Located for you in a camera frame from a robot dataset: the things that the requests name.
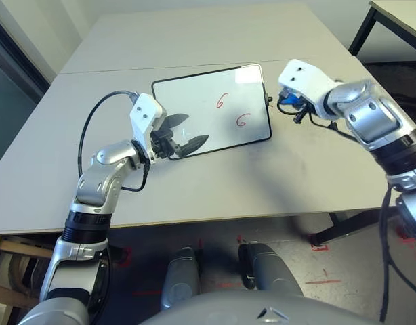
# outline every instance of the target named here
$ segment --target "red tape mark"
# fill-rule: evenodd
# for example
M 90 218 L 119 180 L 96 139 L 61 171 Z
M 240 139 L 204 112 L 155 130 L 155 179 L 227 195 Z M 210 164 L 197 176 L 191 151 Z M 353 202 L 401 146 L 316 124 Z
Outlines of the red tape mark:
M 236 237 L 236 241 L 239 243 L 239 244 L 246 244 L 247 242 L 246 242 L 246 240 L 241 236 L 241 235 L 238 235 L 237 237 Z
M 324 281 L 309 281 L 305 282 L 305 284 L 326 284 L 326 283 L 339 283 L 342 282 L 341 280 L 324 280 Z
M 133 296 L 158 296 L 161 295 L 161 290 L 147 290 L 147 291 L 133 291 Z
M 310 244 L 310 248 L 314 252 L 321 252 L 321 251 L 328 251 L 329 250 L 329 247 L 327 245 L 324 245 L 324 246 L 314 246 L 314 245 Z
M 407 234 L 404 232 L 404 229 L 400 225 L 398 225 L 396 227 L 396 234 L 398 235 L 400 241 L 403 244 L 408 244 L 409 242 L 415 242 L 416 241 L 415 238 L 409 238 L 407 236 Z
M 236 288 L 240 286 L 241 286 L 241 282 L 222 282 L 222 283 L 217 283 L 215 285 L 216 288 L 220 288 L 220 289 Z
M 124 252 L 126 252 L 126 258 L 124 261 L 118 263 L 120 267 L 127 267 L 131 264 L 131 247 L 124 247 L 122 248 Z

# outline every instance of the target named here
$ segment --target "floor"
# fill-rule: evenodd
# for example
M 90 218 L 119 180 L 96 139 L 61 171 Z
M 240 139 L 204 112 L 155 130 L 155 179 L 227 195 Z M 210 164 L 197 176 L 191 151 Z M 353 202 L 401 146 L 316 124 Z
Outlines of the floor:
M 377 320 L 383 284 L 377 227 L 332 241 L 327 250 L 312 250 L 304 235 L 330 225 L 328 215 L 317 214 L 111 230 L 110 243 L 130 248 L 131 263 L 115 268 L 110 302 L 99 324 L 112 324 L 118 316 L 120 324 L 139 324 L 158 313 L 167 264 L 184 246 L 203 249 L 203 293 L 245 290 L 238 273 L 238 245 L 244 240 L 271 246 L 306 297 Z M 401 240 L 394 231 L 390 240 L 398 265 L 416 283 L 416 241 Z M 386 324 L 416 324 L 416 294 L 396 275 L 391 277 Z

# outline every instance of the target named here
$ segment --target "wall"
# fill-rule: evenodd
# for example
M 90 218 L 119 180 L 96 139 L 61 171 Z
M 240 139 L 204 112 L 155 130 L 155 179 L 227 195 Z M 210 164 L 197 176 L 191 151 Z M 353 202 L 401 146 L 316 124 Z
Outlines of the wall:
M 0 159 L 35 109 L 35 103 L 0 69 Z
M 286 2 L 285 0 L 0 0 L 0 21 L 52 80 L 102 14 L 119 12 Z M 369 0 L 304 0 L 331 32 L 348 47 L 369 9 Z M 282 22 L 279 22 L 281 38 Z M 363 62 L 416 60 L 416 51 L 376 24 L 359 53 Z

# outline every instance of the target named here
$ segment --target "red number 6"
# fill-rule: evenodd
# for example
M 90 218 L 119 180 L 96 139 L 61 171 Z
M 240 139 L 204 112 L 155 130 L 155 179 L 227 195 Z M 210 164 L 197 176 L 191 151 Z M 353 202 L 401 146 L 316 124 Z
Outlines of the red number 6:
M 215 105 L 215 107 L 217 107 L 217 108 L 221 108 L 221 107 L 223 106 L 222 98 L 223 98 L 224 96 L 226 96 L 226 95 L 229 95 L 229 93 L 224 93 L 223 95 L 221 95 L 221 96 L 220 96 L 220 98 L 219 98 L 219 100 L 218 100 L 218 102 L 217 102 L 217 105 Z
M 246 125 L 246 122 L 240 121 L 240 118 L 242 118 L 243 116 L 246 116 L 246 115 L 251 115 L 251 114 L 250 113 L 246 113 L 246 114 L 243 114 L 243 115 L 238 116 L 238 118 L 236 120 L 236 124 L 239 127 L 244 127 Z

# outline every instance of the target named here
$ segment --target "table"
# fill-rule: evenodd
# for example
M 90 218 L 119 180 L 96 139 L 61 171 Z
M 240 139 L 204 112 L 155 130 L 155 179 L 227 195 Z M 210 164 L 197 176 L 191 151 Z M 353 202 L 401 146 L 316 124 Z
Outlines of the table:
M 151 82 L 157 79 L 237 66 L 251 60 L 261 64 L 266 90 L 276 98 L 279 91 L 277 78 L 292 57 L 319 66 L 333 78 L 345 81 L 371 78 L 361 63 L 303 5 L 263 5 L 258 7 L 256 14 L 252 14 L 254 6 L 237 8 L 240 9 L 232 12 L 240 15 L 229 17 L 231 26 L 237 26 L 247 11 L 246 22 L 251 26 L 257 25 L 255 22 L 259 22 L 260 16 L 274 17 L 272 12 L 284 15 L 283 25 L 292 24 L 294 17 L 300 14 L 308 22 L 308 25 L 300 24 L 300 28 L 303 28 L 301 33 L 309 35 L 309 42 L 322 39 L 327 44 L 317 49 L 296 41 L 283 47 L 279 45 L 278 32 L 266 30 L 270 36 L 259 38 L 261 43 L 257 48 L 264 49 L 259 51 L 259 60 L 255 51 L 250 54 L 239 54 L 238 51 L 240 62 L 229 62 L 233 56 L 228 53 L 236 51 L 238 46 L 232 42 L 230 47 L 224 43 L 227 63 L 213 64 L 214 60 L 221 60 L 219 54 L 194 58 L 187 52 L 192 45 L 183 41 L 177 42 L 178 48 L 164 49 L 163 56 L 153 54 L 155 60 L 148 54 L 141 54 L 138 63 L 134 64 L 134 60 L 127 57 L 130 53 L 119 51 L 119 47 L 116 49 L 118 60 L 103 57 L 101 53 L 98 54 L 101 59 L 91 56 L 91 51 L 99 46 L 95 45 L 94 39 L 98 31 L 105 28 L 103 24 L 112 28 L 103 22 L 121 22 L 117 29 L 109 31 L 117 39 L 117 35 L 122 34 L 122 24 L 137 21 L 131 19 L 132 15 L 102 18 L 87 37 L 89 46 L 83 42 L 56 77 L 0 162 L 0 234 L 49 232 L 63 228 L 78 179 L 76 157 L 80 131 L 93 105 L 110 91 L 128 89 L 149 93 Z M 216 12 L 219 9 L 193 10 L 195 16 L 200 16 L 204 10 Z M 181 11 L 171 12 L 171 16 L 178 16 L 177 12 Z M 165 12 L 158 15 L 165 19 L 168 16 Z M 227 26 L 222 27 L 223 33 L 228 32 Z M 198 25 L 195 24 L 190 33 L 197 32 Z M 286 38 L 292 41 L 294 36 Z M 125 33 L 123 37 L 122 43 L 127 41 Z M 218 44 L 220 41 L 214 37 L 213 42 Z M 258 38 L 249 42 L 254 47 Z M 107 52 L 110 46 L 103 44 L 103 48 Z M 306 49 L 304 55 L 300 48 Z M 172 60 L 166 58 L 170 53 L 181 55 Z M 188 56 L 192 65 L 179 66 L 185 63 L 182 56 Z M 143 68 L 157 60 L 160 67 Z M 98 110 L 87 133 L 84 166 L 88 164 L 89 155 L 102 146 L 131 137 L 130 110 L 131 105 L 125 97 L 113 98 Z M 151 168 L 143 192 L 121 192 L 112 226 L 350 211 L 381 205 L 386 181 L 370 154 L 334 132 L 312 127 L 307 119 L 302 125 L 295 125 L 290 116 L 282 115 L 274 108 L 270 108 L 269 114 L 273 137 L 268 141 L 176 162 L 159 161 Z M 134 173 L 127 185 L 136 186 L 141 176 L 142 173 Z
M 416 1 L 370 1 L 368 14 L 348 51 L 356 56 L 375 22 L 398 35 L 416 49 Z
M 136 12 L 102 16 L 61 73 L 246 64 L 328 53 L 347 51 L 302 3 Z

